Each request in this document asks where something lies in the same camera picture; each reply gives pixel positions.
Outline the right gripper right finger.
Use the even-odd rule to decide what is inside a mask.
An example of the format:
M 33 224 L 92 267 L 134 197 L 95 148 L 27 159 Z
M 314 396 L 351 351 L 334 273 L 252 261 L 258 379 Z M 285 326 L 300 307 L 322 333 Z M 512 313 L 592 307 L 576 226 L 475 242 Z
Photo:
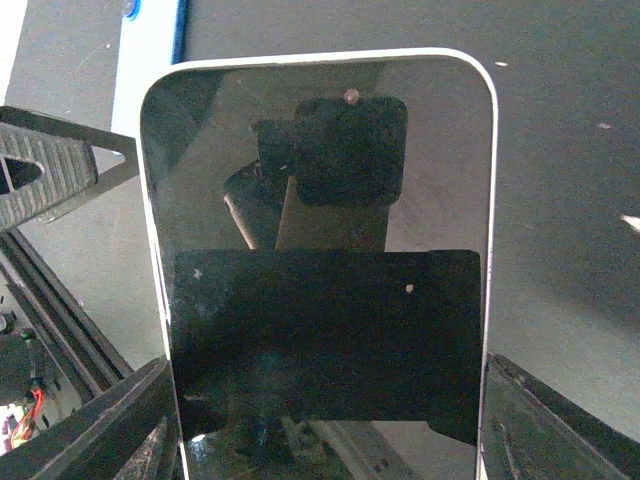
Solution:
M 482 460 L 490 479 L 637 479 L 639 442 L 502 355 L 487 360 Z

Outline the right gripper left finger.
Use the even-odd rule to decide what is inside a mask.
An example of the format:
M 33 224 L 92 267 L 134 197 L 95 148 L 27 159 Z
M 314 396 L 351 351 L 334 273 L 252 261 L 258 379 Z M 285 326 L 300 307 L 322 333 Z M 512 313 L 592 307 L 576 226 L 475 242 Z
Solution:
M 62 422 L 1 457 L 3 479 L 113 479 L 160 430 L 145 479 L 170 479 L 179 429 L 173 377 L 158 357 Z

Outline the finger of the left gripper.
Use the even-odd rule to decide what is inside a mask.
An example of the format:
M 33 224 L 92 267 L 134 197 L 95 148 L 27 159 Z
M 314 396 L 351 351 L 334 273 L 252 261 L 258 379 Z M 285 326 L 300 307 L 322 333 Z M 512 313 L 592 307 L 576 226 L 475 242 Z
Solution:
M 10 230 L 89 189 L 98 181 L 91 146 L 3 123 L 1 228 Z
M 13 106 L 1 108 L 1 125 L 3 123 L 58 137 L 80 140 L 89 144 L 93 150 L 98 169 L 97 183 L 36 216 L 43 223 L 49 223 L 63 217 L 139 173 L 136 142 L 131 137 Z

